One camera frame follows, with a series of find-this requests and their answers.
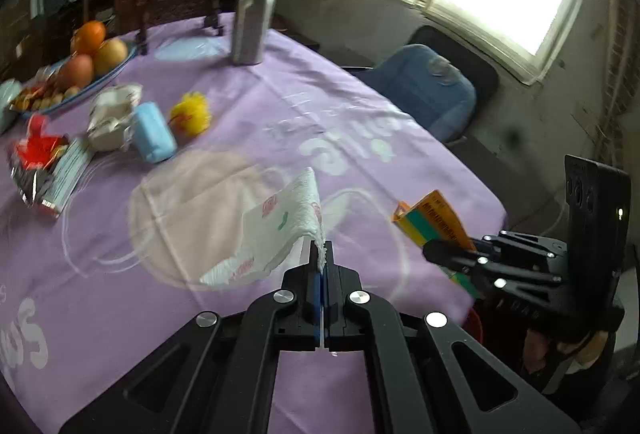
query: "red bucket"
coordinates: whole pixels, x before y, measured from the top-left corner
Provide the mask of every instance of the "red bucket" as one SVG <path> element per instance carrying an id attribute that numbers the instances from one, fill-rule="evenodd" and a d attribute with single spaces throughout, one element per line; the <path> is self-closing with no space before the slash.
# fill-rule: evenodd
<path id="1" fill-rule="evenodd" d="M 484 340 L 482 321 L 480 320 L 478 313 L 476 313 L 476 310 L 473 308 L 469 310 L 469 315 L 466 316 L 465 323 L 462 324 L 462 329 L 482 344 L 482 341 Z"/>

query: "snack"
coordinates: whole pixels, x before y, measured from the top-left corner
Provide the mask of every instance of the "snack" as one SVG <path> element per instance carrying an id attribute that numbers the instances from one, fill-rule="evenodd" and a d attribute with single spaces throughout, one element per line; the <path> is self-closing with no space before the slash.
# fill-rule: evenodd
<path id="1" fill-rule="evenodd" d="M 476 249 L 453 208 L 438 190 L 427 194 L 413 207 L 409 207 L 404 201 L 399 202 L 391 220 L 420 248 L 426 242 L 439 237 L 466 250 Z M 478 290 L 467 275 L 455 273 L 444 267 L 441 269 L 472 297 L 476 299 L 479 296 Z"/>
<path id="2" fill-rule="evenodd" d="M 74 95 L 78 95 L 79 92 L 80 92 L 80 88 L 78 86 L 70 87 L 68 90 L 65 91 L 65 100 Z"/>
<path id="3" fill-rule="evenodd" d="M 30 99 L 28 99 L 27 96 L 18 96 L 14 101 L 14 107 L 17 111 L 28 111 L 30 103 Z"/>
<path id="4" fill-rule="evenodd" d="M 68 202 L 94 151 L 86 138 L 71 144 L 66 137 L 44 135 L 47 118 L 33 115 L 27 136 L 13 143 L 9 151 L 11 177 L 22 201 L 39 204 L 57 216 Z"/>

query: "blue soap bar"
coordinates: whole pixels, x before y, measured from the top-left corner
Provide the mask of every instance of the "blue soap bar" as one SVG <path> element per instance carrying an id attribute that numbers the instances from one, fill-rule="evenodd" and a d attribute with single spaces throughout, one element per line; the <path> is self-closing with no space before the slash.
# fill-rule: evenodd
<path id="1" fill-rule="evenodd" d="M 174 156 L 178 146 L 155 102 L 145 102 L 133 111 L 133 143 L 149 163 Z"/>

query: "purple tablecloth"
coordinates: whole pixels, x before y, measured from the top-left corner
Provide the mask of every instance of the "purple tablecloth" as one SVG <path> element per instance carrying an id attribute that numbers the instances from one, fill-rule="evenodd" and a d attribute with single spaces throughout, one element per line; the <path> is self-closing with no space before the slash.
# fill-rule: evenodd
<path id="1" fill-rule="evenodd" d="M 316 53 L 271 31 L 263 63 L 235 68 L 228 37 L 211 36 L 201 20 L 153 28 L 149 55 L 115 81 L 142 84 L 164 113 L 187 91 L 207 96 L 213 127 L 174 159 L 96 156 L 58 220 L 25 208 L 0 170 L 0 369 L 45 434 L 201 310 L 236 313 L 279 286 L 294 255 L 247 286 L 212 291 L 197 278 L 237 243 L 242 210 L 303 167 L 316 171 L 338 264 L 399 311 L 466 316 L 467 294 L 390 216 L 398 200 L 439 189 L 478 237 L 502 225 L 497 198 L 413 119 Z M 81 133 L 89 106 L 54 113 L 49 130 Z M 373 432 L 361 353 L 283 353 L 270 432 Z"/>

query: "blue plate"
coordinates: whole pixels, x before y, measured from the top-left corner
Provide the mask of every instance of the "blue plate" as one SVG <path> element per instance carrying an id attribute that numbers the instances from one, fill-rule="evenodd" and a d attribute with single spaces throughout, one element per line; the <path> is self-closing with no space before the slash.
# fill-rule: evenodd
<path id="1" fill-rule="evenodd" d="M 48 113 L 52 113 L 54 111 L 58 111 L 59 109 L 62 109 L 64 107 L 68 108 L 71 104 L 74 104 L 74 103 L 77 103 L 77 102 L 79 102 L 81 100 L 84 100 L 89 94 L 91 94 L 91 92 L 95 91 L 97 88 L 103 87 L 105 84 L 107 84 L 107 82 L 109 82 L 118 73 L 120 73 L 120 71 L 122 71 L 122 68 L 124 68 L 126 66 L 127 62 L 129 62 L 131 59 L 133 59 L 136 56 L 136 53 L 138 51 L 138 47 L 133 42 L 130 42 L 130 41 L 124 41 L 124 42 L 127 45 L 127 48 L 129 49 L 129 55 L 127 55 L 127 58 L 124 59 L 119 65 L 117 65 L 114 69 L 112 69 L 110 72 L 108 72 L 107 75 L 103 75 L 102 77 L 98 77 L 91 84 L 89 84 L 86 88 L 84 88 L 82 91 L 80 91 L 77 95 L 73 95 L 72 97 L 69 97 L 68 99 L 63 100 L 60 104 L 56 104 L 52 108 L 43 109 L 42 111 L 40 111 L 40 110 L 38 110 L 38 111 L 24 111 L 24 112 L 20 113 L 21 118 L 29 119 L 31 117 L 31 115 L 33 115 L 34 113 L 39 113 L 40 115 L 46 115 Z M 58 61 L 57 63 L 53 64 L 52 68 L 55 68 L 56 71 L 58 71 L 60 69 L 60 67 L 68 60 L 69 60 L 69 57 L 67 57 L 65 59 L 62 59 L 62 60 Z"/>

